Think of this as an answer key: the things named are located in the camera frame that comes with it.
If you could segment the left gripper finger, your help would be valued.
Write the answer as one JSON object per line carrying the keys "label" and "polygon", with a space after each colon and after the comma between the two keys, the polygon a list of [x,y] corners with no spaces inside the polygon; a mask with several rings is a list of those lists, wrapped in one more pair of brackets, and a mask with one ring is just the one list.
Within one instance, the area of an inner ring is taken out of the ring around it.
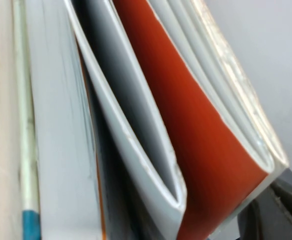
{"label": "left gripper finger", "polygon": [[251,240],[292,240],[292,171],[284,173],[249,206]]}

